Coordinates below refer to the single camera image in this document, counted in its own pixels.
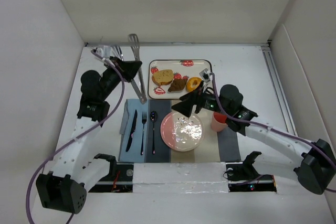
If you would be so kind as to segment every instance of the strawberry print tray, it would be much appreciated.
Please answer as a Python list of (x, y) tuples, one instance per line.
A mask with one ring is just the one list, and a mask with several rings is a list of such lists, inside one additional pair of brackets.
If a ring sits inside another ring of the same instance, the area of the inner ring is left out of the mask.
[(211, 63), (207, 60), (153, 60), (149, 64), (148, 96), (152, 99), (179, 99), (187, 94), (186, 88), (178, 92), (168, 92), (169, 85), (157, 86), (152, 81), (153, 73), (164, 69), (174, 72), (174, 79), (189, 79), (199, 77), (205, 68), (212, 70)]

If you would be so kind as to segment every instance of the tabletop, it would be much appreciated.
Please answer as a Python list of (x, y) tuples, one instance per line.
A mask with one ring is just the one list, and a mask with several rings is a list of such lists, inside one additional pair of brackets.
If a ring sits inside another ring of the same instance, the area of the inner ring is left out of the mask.
[[(72, 87), (57, 148), (64, 145), (74, 130), (81, 97), (80, 77), (87, 70), (102, 73), (106, 68), (84, 47)], [(129, 47), (122, 47), (125, 60), (133, 60)], [(269, 70), (260, 46), (180, 45), (140, 48), (144, 83), (148, 85), (149, 64), (156, 59), (206, 59), (216, 74), (217, 88), (236, 85), (244, 96), (243, 105), (286, 129)], [(121, 86), (107, 98), (111, 108)], [(136, 98), (130, 84), (125, 99)], [(107, 120), (96, 139), (102, 153), (118, 158), (123, 105)], [(241, 158), (252, 151), (286, 158), (272, 148), (238, 135)], [(228, 193), (222, 178), (224, 163), (135, 164), (133, 193), (89, 194), (82, 212), (71, 223), (333, 223), (325, 197), (304, 190), (298, 182), (276, 177), (277, 193)], [(68, 214), (41, 207), (38, 196), (33, 208), (37, 223), (65, 222)]]

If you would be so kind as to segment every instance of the red cup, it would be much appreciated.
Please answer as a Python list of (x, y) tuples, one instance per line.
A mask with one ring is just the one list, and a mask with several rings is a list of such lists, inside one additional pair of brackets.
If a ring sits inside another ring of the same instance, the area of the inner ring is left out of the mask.
[(211, 120), (211, 129), (215, 132), (220, 132), (227, 127), (226, 115), (214, 112)]

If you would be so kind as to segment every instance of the black knife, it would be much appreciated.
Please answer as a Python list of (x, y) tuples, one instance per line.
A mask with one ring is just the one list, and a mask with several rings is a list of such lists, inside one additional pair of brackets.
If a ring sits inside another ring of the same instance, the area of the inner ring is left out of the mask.
[(131, 132), (130, 132), (130, 136), (128, 137), (128, 142), (127, 142), (127, 147), (126, 147), (126, 152), (129, 151), (129, 149), (131, 148), (131, 144), (132, 144), (132, 140), (133, 140), (133, 133), (135, 131), (135, 126), (136, 126), (136, 120), (138, 117), (138, 112), (135, 110), (134, 113), (134, 118), (133, 118), (133, 123), (132, 123), (132, 127), (131, 127)]

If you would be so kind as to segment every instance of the white wall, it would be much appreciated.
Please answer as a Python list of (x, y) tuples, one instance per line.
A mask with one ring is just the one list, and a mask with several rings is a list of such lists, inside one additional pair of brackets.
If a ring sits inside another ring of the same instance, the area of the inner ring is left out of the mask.
[[(298, 134), (336, 148), (336, 0), (295, 0), (271, 44)], [(336, 183), (330, 186), (336, 189)], [(327, 193), (336, 218), (336, 196)]]
[(288, 0), (62, 0), (85, 42), (266, 42)]
[(27, 223), (28, 181), (55, 149), (82, 47), (60, 0), (0, 0), (1, 223)]

